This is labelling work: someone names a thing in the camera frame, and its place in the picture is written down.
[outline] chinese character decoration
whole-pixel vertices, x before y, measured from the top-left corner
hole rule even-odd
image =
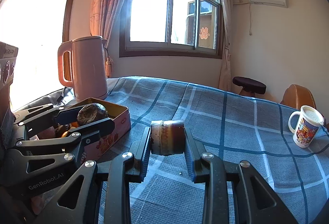
[[[208,28],[207,27],[203,27],[200,29],[200,39],[207,39],[208,36],[210,36],[210,34],[208,33]]]

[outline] window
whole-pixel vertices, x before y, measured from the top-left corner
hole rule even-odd
[[[63,88],[57,50],[62,43],[66,0],[6,0],[0,9],[0,41],[19,48],[10,101],[15,111]]]
[[[221,58],[219,0],[125,0],[120,57],[186,55]]]

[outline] window sill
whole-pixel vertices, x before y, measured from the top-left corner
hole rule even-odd
[[[188,57],[202,57],[221,59],[221,55],[209,54],[203,52],[187,52],[187,51],[164,51],[164,50],[147,50],[147,51],[128,51],[121,50],[119,58],[121,57],[139,57],[139,56],[188,56]]]

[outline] kettle lid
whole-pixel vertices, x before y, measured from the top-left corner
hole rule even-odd
[[[86,39],[103,39],[103,37],[102,36],[84,36],[84,37],[76,38],[76,39],[72,40],[72,42],[86,40]]]

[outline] kettle handle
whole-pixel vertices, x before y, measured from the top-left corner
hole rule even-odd
[[[58,58],[58,78],[60,83],[65,87],[73,88],[73,82],[68,81],[64,77],[64,63],[63,57],[65,52],[70,52],[72,54],[72,41],[63,42],[57,51],[57,58]]]

